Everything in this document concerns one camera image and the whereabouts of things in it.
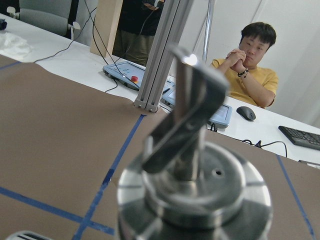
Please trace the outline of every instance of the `black hair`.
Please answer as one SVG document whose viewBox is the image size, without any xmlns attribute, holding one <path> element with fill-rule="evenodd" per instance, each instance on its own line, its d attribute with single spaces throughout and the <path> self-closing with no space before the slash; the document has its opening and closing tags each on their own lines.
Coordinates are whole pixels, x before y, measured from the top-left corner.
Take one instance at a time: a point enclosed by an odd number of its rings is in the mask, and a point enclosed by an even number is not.
<svg viewBox="0 0 320 240">
<path fill-rule="evenodd" d="M 240 43 L 244 37 L 259 37 L 261 42 L 264 44 L 269 44 L 269 49 L 273 44 L 275 44 L 277 34 L 270 24 L 259 21 L 244 27 L 244 29 L 241 31 Z"/>
</svg>

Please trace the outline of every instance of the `blue tape line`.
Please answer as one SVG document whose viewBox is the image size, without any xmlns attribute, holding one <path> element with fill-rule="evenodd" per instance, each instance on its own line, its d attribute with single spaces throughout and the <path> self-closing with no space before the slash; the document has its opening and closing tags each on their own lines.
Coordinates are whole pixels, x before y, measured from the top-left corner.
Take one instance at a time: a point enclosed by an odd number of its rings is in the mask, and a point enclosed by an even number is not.
<svg viewBox="0 0 320 240">
<path fill-rule="evenodd" d="M 4 196 L 7 196 L 9 198 L 15 199 L 17 201 L 20 201 L 22 203 L 25 203 L 27 205 L 33 206 L 35 208 L 41 209 L 43 211 L 49 212 L 51 214 L 55 214 L 55 215 L 58 215 L 58 216 L 60 216 L 62 218 L 69 219 L 71 221 L 77 222 L 77 223 L 81 223 L 82 220 L 83 220 L 83 218 L 81 216 L 75 215 L 73 213 L 64 211 L 62 209 L 59 209 L 57 207 L 54 207 L 54 206 L 51 206 L 51 205 L 48 205 L 48 204 L 45 204 L 43 202 L 40 202 L 38 200 L 29 198 L 27 196 L 23 196 L 23 195 L 21 195 L 19 193 L 16 193 L 14 191 L 10 191 L 10 190 L 8 190 L 8 189 L 6 189 L 4 187 L 0 187 L 0 194 L 2 194 Z M 114 230 L 112 228 L 110 228 L 108 226 L 105 226 L 105 225 L 102 225 L 102 224 L 97 223 L 97 222 L 90 221 L 88 226 L 90 228 L 93 228 L 95 230 L 104 232 L 106 234 L 110 234 L 110 235 L 114 234 Z"/>
<path fill-rule="evenodd" d="M 103 193 L 105 191 L 105 189 L 107 188 L 107 186 L 109 185 L 109 182 L 111 180 L 111 177 L 113 176 L 121 158 L 123 157 L 130 141 L 132 140 L 135 132 L 137 131 L 140 123 L 142 122 L 143 118 L 146 115 L 140 115 L 140 117 L 138 118 L 138 120 L 136 121 L 135 125 L 133 126 L 132 130 L 130 131 L 128 137 L 126 138 L 126 140 L 124 141 L 121 149 L 119 150 L 119 153 L 117 154 L 117 156 L 115 157 L 110 169 L 108 170 L 105 178 L 103 179 L 103 182 L 100 186 L 99 191 L 96 193 L 90 207 L 89 210 L 86 212 L 79 228 L 77 229 L 77 231 L 75 232 L 75 234 L 73 235 L 72 240 L 80 240 L 82 238 L 82 235 L 85 231 L 85 229 L 87 228 L 87 226 L 89 225 L 90 219 L 92 218 L 92 216 L 94 215 L 94 212 L 103 196 Z"/>
<path fill-rule="evenodd" d="M 5 65 L 5 66 L 0 67 L 0 70 L 6 69 L 6 68 L 9 68 L 9 67 L 12 67 L 12 66 L 14 66 L 14 65 L 16 65 L 16 64 L 20 64 L 20 63 L 21 63 L 20 61 L 16 61 L 16 62 L 11 63 L 11 64 L 9 64 L 9 65 Z"/>
<path fill-rule="evenodd" d="M 311 234 L 311 237 L 312 237 L 313 240 L 317 240 L 317 239 L 316 239 L 316 236 L 315 236 L 314 229 L 313 229 L 312 226 L 311 226 L 311 223 L 310 223 L 310 221 L 309 221 L 309 219 L 308 219 L 308 216 L 307 216 L 307 214 L 306 214 L 306 212 L 305 212 L 305 210 L 304 210 L 304 207 L 302 206 L 302 203 L 301 203 L 301 201 L 300 201 L 300 199 L 299 199 L 299 197 L 298 197 L 298 194 L 297 194 L 297 192 L 296 192 L 296 190 L 295 190 L 295 188 L 294 188 L 294 185 L 292 184 L 292 182 L 291 182 L 291 180 L 290 180 L 290 177 L 289 177 L 289 175 L 288 175 L 288 173 L 287 173 L 287 171 L 286 171 L 286 168 L 285 168 L 285 166 L 284 166 L 284 164 L 283 164 L 283 162 L 282 162 L 282 160 L 281 160 L 281 158 L 280 158 L 280 156 L 279 156 L 278 154 L 276 154 L 276 158 L 277 158 L 278 161 L 279 161 L 279 164 L 280 164 L 280 166 L 281 166 L 281 169 L 282 169 L 282 171 L 283 171 L 283 174 L 284 174 L 284 176 L 285 176 L 285 179 L 286 179 L 286 181 L 288 182 L 288 185 L 289 185 L 289 187 L 290 187 L 290 189 L 291 189 L 291 192 L 292 192 L 292 194 L 293 194 L 293 196 L 294 196 L 294 199 L 295 199 L 295 201 L 296 201 L 296 204 L 298 205 L 299 210 L 300 210 L 300 212 L 301 212 L 301 214 L 302 214 L 302 216 L 303 216 L 303 218 L 304 218 L 304 221 L 305 221 L 305 223 L 306 223 L 306 225 L 307 225 L 307 227 L 308 227 L 308 229 L 309 229 L 309 233 Z"/>
</svg>

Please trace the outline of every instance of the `chair backrest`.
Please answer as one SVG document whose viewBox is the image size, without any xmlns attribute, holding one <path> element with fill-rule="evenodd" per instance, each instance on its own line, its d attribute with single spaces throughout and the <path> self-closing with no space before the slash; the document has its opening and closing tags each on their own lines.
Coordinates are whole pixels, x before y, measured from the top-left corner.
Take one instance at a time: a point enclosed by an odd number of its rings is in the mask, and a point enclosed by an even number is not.
<svg viewBox="0 0 320 240">
<path fill-rule="evenodd" d="M 19 0 L 20 20 L 65 36 L 72 0 Z"/>
</svg>

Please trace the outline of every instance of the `yellow shirt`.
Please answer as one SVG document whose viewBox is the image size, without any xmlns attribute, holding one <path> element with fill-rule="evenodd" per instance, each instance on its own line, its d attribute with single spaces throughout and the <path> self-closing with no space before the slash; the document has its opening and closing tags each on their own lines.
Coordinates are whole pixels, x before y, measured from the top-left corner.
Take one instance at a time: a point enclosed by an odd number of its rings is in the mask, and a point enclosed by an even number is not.
<svg viewBox="0 0 320 240">
<path fill-rule="evenodd" d="M 225 59 L 214 59 L 212 61 L 212 65 L 215 68 L 218 68 L 224 61 Z M 257 66 L 256 69 L 249 70 L 249 73 L 263 87 L 265 87 L 266 89 L 276 94 L 279 79 L 277 74 L 272 69 Z M 229 68 L 224 75 L 230 83 L 230 89 L 229 89 L 230 97 L 257 106 L 255 101 L 249 96 L 247 89 L 244 86 L 241 78 L 238 77 L 237 72 Z"/>
</svg>

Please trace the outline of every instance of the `black keyboard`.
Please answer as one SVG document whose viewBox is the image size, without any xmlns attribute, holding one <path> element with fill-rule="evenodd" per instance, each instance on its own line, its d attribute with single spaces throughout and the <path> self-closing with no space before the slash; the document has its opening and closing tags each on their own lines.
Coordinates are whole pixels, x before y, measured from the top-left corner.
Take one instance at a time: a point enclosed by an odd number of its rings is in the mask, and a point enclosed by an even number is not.
<svg viewBox="0 0 320 240">
<path fill-rule="evenodd" d="M 319 134 L 301 131 L 286 126 L 279 126 L 278 128 L 294 145 L 320 150 Z"/>
</svg>

